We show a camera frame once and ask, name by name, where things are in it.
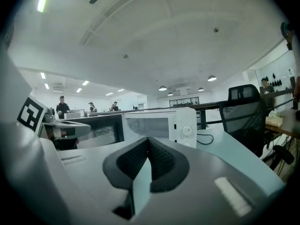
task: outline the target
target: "wooden table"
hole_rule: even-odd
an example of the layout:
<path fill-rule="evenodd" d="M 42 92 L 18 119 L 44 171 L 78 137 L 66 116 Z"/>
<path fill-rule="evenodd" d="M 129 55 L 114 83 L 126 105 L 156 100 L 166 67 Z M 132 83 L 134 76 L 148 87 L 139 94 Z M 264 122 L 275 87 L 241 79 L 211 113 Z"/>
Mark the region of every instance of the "wooden table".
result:
<path fill-rule="evenodd" d="M 300 139 L 300 121 L 296 120 L 296 111 L 293 109 L 283 110 L 279 114 L 283 118 L 282 125 L 280 127 L 266 125 L 266 129 Z"/>

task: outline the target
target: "desk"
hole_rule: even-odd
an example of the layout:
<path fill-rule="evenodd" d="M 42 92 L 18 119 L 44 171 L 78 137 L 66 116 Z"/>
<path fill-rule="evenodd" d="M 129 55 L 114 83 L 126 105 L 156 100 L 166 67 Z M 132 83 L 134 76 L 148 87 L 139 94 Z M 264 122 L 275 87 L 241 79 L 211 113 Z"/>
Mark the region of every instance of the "desk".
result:
<path fill-rule="evenodd" d="M 197 143 L 197 149 L 217 155 L 224 161 L 251 178 L 265 193 L 273 192 L 284 187 L 283 181 L 254 153 L 224 131 L 216 129 L 198 130 L 198 134 L 211 134 L 213 143 L 202 145 Z M 203 143 L 211 141 L 210 136 L 197 136 Z"/>
<path fill-rule="evenodd" d="M 266 125 L 266 129 L 300 139 L 300 121 L 296 120 L 296 111 L 293 109 L 283 110 L 279 114 L 283 118 L 282 125 L 280 127 Z"/>

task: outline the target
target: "black mesh chair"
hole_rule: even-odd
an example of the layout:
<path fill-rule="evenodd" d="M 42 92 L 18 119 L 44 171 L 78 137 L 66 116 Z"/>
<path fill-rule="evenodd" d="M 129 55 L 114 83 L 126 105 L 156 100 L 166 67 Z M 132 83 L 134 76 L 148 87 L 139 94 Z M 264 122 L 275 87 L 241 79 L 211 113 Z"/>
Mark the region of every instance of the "black mesh chair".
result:
<path fill-rule="evenodd" d="M 263 153 L 266 104 L 249 84 L 229 89 L 228 101 L 220 106 L 224 131 L 260 157 Z"/>

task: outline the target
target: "white microwave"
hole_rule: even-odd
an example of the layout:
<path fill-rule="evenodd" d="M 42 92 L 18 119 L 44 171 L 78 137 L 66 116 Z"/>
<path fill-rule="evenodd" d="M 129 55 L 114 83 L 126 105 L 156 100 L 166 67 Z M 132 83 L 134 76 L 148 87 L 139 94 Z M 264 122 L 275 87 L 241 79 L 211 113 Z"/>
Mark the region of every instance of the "white microwave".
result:
<path fill-rule="evenodd" d="M 122 125 L 125 141 L 153 136 L 196 147 L 196 111 L 189 107 L 124 113 Z"/>

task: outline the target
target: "white table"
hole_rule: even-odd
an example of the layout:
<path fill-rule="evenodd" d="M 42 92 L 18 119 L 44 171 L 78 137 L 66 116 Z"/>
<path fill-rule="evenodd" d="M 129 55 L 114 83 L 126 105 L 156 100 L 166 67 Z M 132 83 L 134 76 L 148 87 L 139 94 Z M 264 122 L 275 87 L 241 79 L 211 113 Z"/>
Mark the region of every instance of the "white table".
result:
<path fill-rule="evenodd" d="M 224 161 L 251 178 L 265 193 L 283 188 L 283 181 L 254 153 L 235 140 L 229 134 L 217 129 L 198 130 L 198 134 L 211 134 L 214 141 L 209 145 L 197 143 L 197 149 L 217 155 Z M 209 143 L 211 136 L 197 136 L 202 143 Z"/>

